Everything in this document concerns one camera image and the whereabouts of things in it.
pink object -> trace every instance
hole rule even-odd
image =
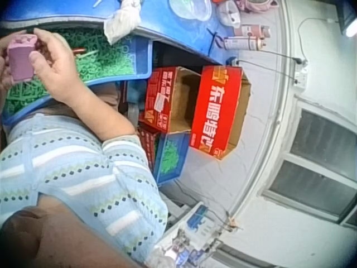
[[[276,0],[236,0],[240,10],[246,12],[262,13],[270,8],[277,8],[279,4]]]
[[[9,65],[14,83],[28,82],[33,77],[33,67],[28,58],[36,49],[36,35],[17,35],[7,47]]]
[[[259,24],[243,24],[234,29],[235,36],[257,37],[260,39],[270,38],[270,27]]]

blue table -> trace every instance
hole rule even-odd
[[[65,21],[101,23],[110,17],[120,4],[117,0],[103,0],[93,8],[95,0],[12,0],[4,16],[2,27],[24,28]],[[212,44],[217,32],[220,36],[233,36],[233,28],[220,24],[213,5],[209,20],[186,20],[177,16],[168,0],[145,0],[141,10],[142,23],[137,34],[183,48],[212,62],[225,64],[236,51],[226,51]]]

wall outlet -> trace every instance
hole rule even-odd
[[[294,86],[305,90],[307,88],[307,73],[308,64],[304,62],[303,64],[295,63],[295,73],[294,73]]]

hand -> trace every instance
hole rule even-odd
[[[25,34],[26,31],[14,32],[4,38],[0,39],[0,113],[5,104],[5,99],[7,96],[7,92],[11,86],[13,86],[13,80],[10,73],[10,67],[5,61],[7,57],[7,46],[10,41],[16,35]]]
[[[35,74],[42,81],[52,97],[67,105],[79,97],[84,89],[79,78],[73,52],[67,41],[58,33],[34,29],[33,33],[47,46],[50,62],[38,51],[30,53]]]

window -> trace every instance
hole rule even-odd
[[[263,195],[337,224],[357,227],[355,129],[336,123],[336,117],[319,115],[316,109],[310,112],[308,105],[298,107],[295,136],[283,147],[277,171]]]

